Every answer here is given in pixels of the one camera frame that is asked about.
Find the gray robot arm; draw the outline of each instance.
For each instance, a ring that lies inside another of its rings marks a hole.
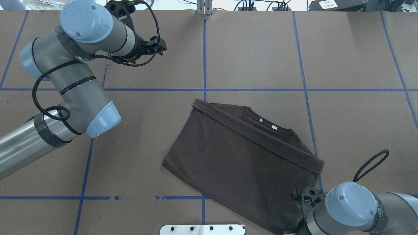
[[[87,63],[100,50],[111,53],[113,61],[119,63],[134,63],[143,54],[154,57],[166,50],[164,40],[154,37],[150,42],[144,41],[132,25],[128,27],[117,18],[129,16],[138,3],[144,2],[111,1],[108,10],[90,0],[70,0],[61,11],[61,24],[21,51],[23,67],[35,78],[59,65],[70,64],[43,79],[54,84],[64,102],[60,104],[63,108],[40,112],[0,138],[0,179],[83,133],[95,138],[120,122],[115,105]]]
[[[302,206],[304,219],[296,235],[344,235],[356,230],[371,235],[418,232],[418,199],[410,195],[371,193],[357,183],[345,182],[326,197],[322,191],[308,188],[296,198],[314,205],[311,209]]]

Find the white bracket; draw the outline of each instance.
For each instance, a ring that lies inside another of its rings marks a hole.
[[[197,0],[198,15],[212,15],[212,0]]]
[[[164,225],[160,235],[245,235],[245,225]]]

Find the folded cloth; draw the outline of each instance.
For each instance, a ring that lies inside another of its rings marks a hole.
[[[314,186],[324,162],[250,107],[196,100],[163,164],[176,177],[266,230],[302,219],[296,188]]]

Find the white sticker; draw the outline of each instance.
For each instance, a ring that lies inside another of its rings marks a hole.
[[[330,8],[338,7],[338,5],[335,3],[335,0],[326,0],[326,1],[319,2],[319,4],[321,5],[322,9],[330,9]]]

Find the light blue cap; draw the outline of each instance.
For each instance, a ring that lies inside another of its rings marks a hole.
[[[402,193],[392,193],[392,194],[398,195],[403,200],[405,200],[405,202],[408,203],[411,206],[411,208],[414,210],[415,214],[418,217],[418,198],[415,198],[415,197],[413,197],[411,195],[408,195],[408,194],[402,194]]]
[[[96,43],[113,29],[113,18],[106,8],[90,0],[69,0],[60,14],[61,26],[72,39]]]
[[[367,224],[377,212],[372,193],[354,182],[344,182],[331,189],[325,197],[325,207],[334,220],[352,227]]]
[[[120,123],[120,115],[113,101],[110,101],[102,110],[94,117],[90,125],[87,127],[86,133],[95,138],[106,131],[114,128]]]
[[[20,62],[22,66],[25,68],[26,71],[30,72],[33,77],[38,79],[42,73],[39,71],[38,67],[36,66],[35,60],[33,59],[33,51],[32,46],[36,39],[33,39],[31,43],[26,45],[19,54]],[[44,77],[42,81],[49,81],[49,78]]]

